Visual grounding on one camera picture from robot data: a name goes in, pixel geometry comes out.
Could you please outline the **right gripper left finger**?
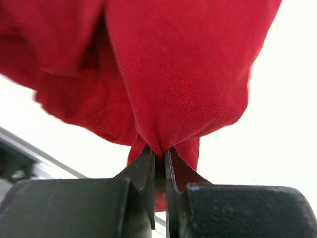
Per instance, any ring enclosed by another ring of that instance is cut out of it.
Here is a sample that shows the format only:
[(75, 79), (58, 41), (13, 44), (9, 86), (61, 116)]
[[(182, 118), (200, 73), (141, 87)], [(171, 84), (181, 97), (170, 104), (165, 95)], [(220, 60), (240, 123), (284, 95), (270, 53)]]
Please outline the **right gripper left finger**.
[(144, 147), (113, 178), (23, 181), (0, 207), (3, 238), (149, 238), (155, 155)]

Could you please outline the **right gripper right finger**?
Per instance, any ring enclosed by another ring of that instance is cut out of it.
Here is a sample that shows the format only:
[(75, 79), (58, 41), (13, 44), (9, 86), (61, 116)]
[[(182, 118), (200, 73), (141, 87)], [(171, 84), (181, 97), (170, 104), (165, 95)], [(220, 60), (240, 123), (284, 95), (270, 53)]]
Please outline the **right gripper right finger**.
[(214, 185), (175, 148), (165, 153), (169, 238), (315, 238), (301, 192), (283, 186)]

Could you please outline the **dark red t shirt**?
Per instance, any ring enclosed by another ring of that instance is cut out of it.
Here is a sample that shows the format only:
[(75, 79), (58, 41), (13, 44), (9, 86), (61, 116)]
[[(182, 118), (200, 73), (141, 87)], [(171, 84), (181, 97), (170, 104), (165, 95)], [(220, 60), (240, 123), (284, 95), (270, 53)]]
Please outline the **dark red t shirt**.
[(197, 167), (236, 123), (278, 0), (3, 0), (0, 72), (50, 115)]

